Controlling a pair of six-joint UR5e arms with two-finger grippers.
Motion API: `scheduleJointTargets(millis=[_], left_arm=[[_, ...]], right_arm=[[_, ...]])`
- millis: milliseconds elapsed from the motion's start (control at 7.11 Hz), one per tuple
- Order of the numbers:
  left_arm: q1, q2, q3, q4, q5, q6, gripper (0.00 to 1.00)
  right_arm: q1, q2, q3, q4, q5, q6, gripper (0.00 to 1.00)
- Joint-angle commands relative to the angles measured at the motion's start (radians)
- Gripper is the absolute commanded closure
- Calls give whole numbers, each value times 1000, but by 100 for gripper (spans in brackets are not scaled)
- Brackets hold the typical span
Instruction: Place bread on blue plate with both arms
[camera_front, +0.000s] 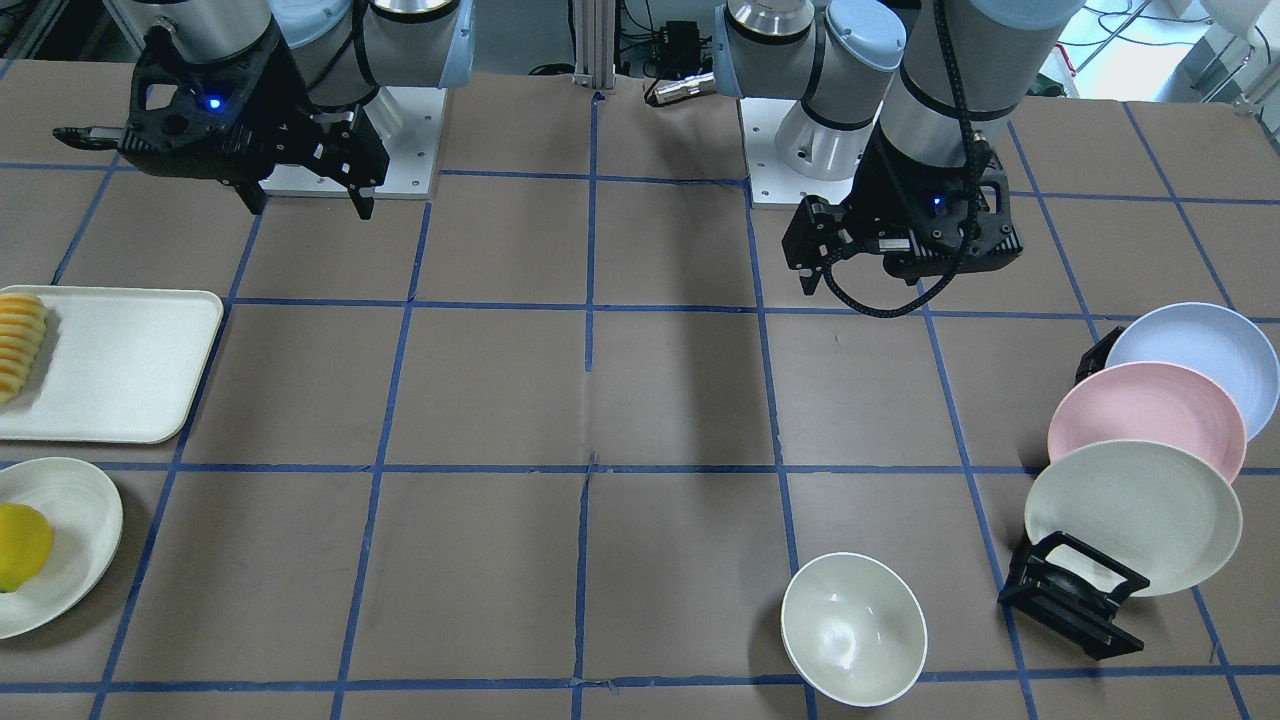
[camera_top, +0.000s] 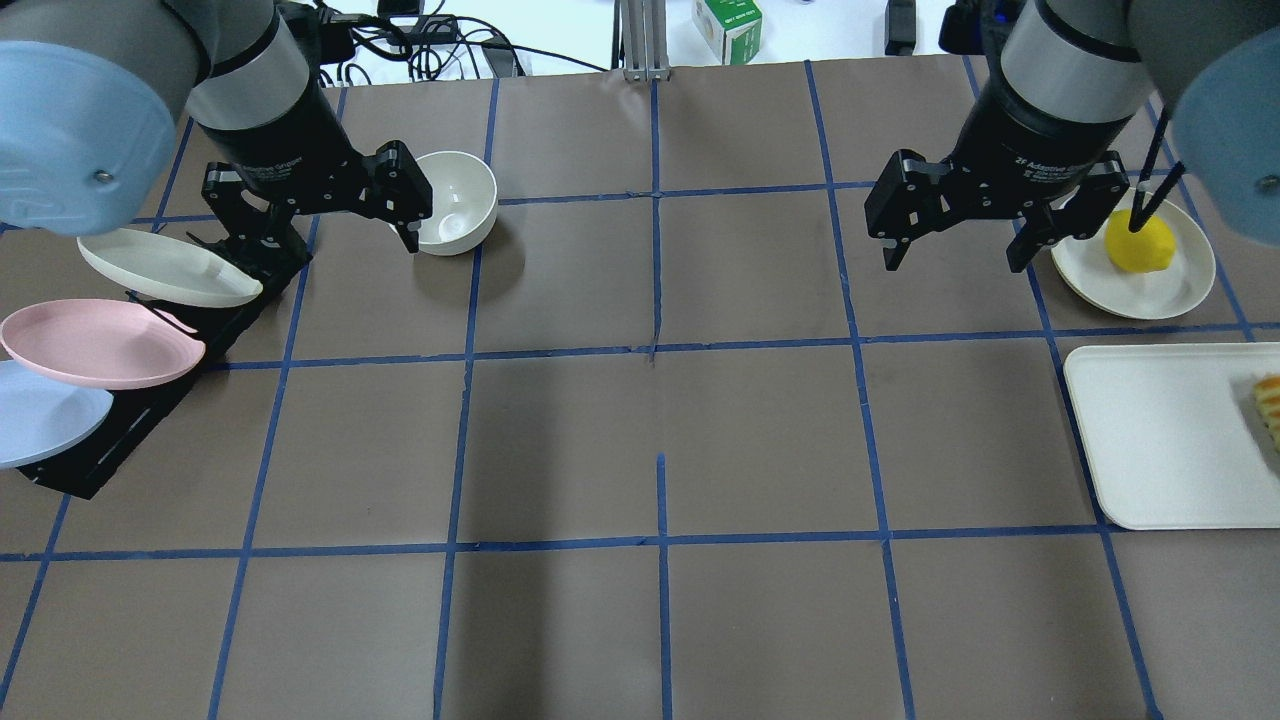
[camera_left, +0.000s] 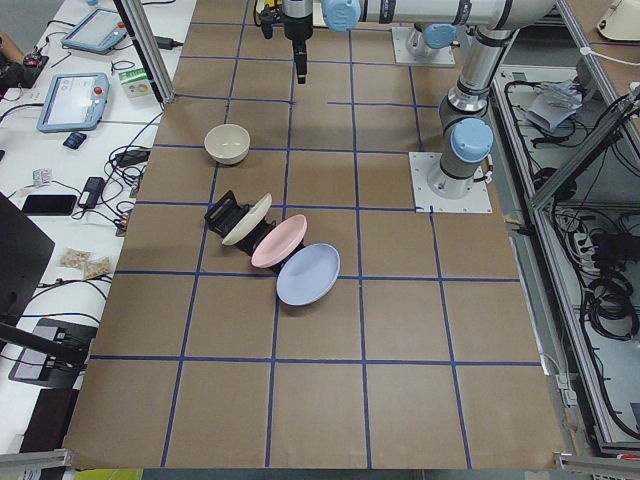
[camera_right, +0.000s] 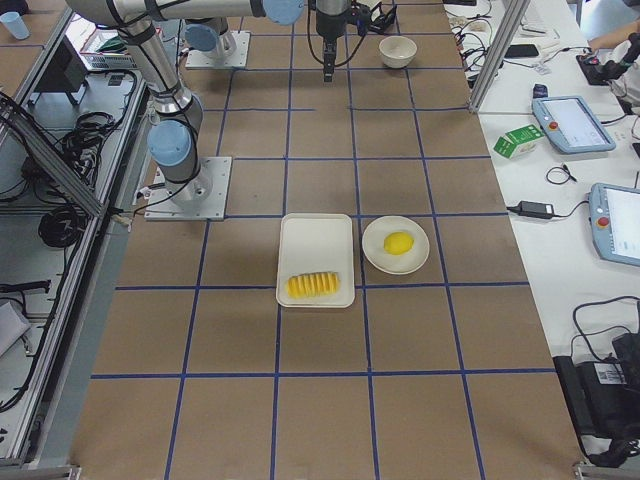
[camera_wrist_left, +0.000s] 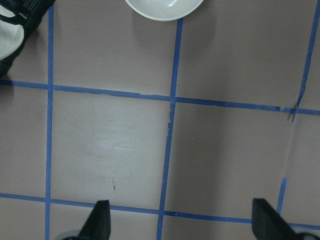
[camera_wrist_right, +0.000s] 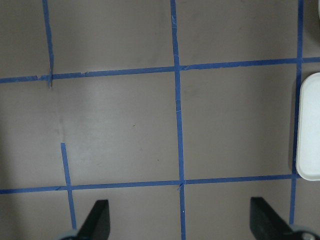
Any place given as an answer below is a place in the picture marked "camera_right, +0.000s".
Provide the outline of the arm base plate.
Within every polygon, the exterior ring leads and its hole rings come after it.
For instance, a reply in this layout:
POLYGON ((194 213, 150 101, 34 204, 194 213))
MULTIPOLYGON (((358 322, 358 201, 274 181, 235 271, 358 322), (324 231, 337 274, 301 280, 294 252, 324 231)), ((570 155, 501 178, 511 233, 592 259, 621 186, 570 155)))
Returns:
POLYGON ((248 31, 233 31, 219 35, 215 30, 199 29, 190 25, 185 34, 190 51, 186 68, 244 69, 248 60, 251 34, 248 31))
POLYGON ((180 192, 181 185, 165 180, 157 167, 155 182, 163 186, 154 188, 146 196, 151 206, 144 210, 149 221, 222 221, 231 177, 231 157, 202 157, 199 174, 180 192))

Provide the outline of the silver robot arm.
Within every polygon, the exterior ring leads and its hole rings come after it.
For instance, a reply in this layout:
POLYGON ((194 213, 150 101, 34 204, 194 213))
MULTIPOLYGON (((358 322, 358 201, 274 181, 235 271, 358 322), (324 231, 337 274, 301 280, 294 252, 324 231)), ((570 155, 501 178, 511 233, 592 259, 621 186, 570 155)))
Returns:
POLYGON ((156 123, 146 144, 165 186, 149 198, 149 220, 220 220, 224 216, 231 159, 197 151, 203 107, 167 57, 155 23, 228 17, 265 17, 261 1, 70 1, 97 26, 116 31, 150 90, 156 123))

